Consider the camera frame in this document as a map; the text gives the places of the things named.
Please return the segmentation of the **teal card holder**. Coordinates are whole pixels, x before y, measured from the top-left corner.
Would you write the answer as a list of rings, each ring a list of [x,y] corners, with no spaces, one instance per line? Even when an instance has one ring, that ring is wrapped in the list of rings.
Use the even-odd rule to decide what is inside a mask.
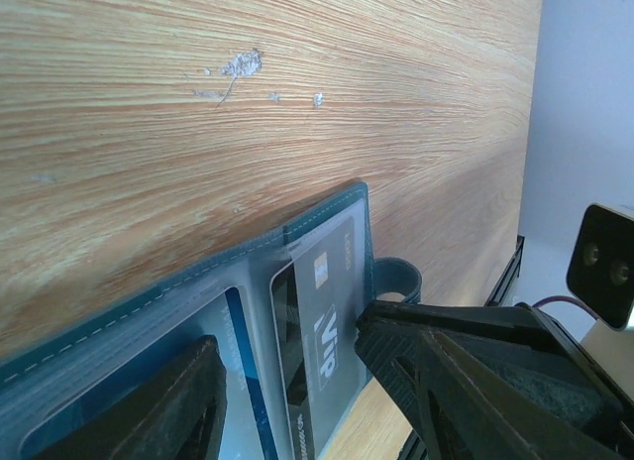
[[[300,247],[325,233],[329,222],[345,216],[355,218],[365,246],[363,306],[356,318],[353,344],[356,354],[357,321],[364,309],[386,294],[399,294],[405,302],[416,303],[423,283],[420,272],[410,263],[374,256],[369,191],[362,182],[334,193],[260,237],[159,281],[4,361],[2,457],[38,459],[38,453],[139,388],[199,337],[215,336],[219,348],[220,297],[227,289],[237,288],[261,377],[276,459],[295,459],[283,398],[270,283]],[[358,396],[370,380],[369,369],[359,360],[366,378]]]

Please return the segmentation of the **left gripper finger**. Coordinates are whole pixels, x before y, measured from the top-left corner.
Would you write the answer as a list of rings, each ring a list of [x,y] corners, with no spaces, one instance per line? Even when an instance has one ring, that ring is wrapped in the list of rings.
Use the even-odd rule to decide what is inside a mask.
[[[38,459],[217,459],[226,369],[215,336],[199,337],[108,410]]]

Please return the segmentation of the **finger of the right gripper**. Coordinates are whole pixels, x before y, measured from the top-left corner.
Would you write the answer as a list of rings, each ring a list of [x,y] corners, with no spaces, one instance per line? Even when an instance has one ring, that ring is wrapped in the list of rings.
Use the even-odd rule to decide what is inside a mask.
[[[430,459],[629,459],[633,402],[551,316],[372,302],[355,349]]]

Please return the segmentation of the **black VIP card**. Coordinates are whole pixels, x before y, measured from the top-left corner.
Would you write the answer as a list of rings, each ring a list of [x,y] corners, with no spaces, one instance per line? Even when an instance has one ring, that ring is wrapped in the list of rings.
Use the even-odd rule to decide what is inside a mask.
[[[295,459],[322,458],[366,378],[353,347],[364,248],[354,217],[331,221],[270,283]]]

